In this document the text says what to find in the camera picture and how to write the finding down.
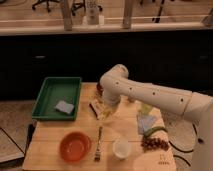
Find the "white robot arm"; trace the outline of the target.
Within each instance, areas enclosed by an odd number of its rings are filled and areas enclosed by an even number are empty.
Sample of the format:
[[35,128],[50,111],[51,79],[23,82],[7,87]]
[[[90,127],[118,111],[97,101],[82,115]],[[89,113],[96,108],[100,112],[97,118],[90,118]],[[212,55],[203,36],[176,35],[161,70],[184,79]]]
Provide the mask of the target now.
[[141,83],[128,78],[128,69],[117,64],[100,78],[105,104],[114,106],[125,95],[182,116],[198,127],[191,171],[213,171],[213,97],[183,89]]

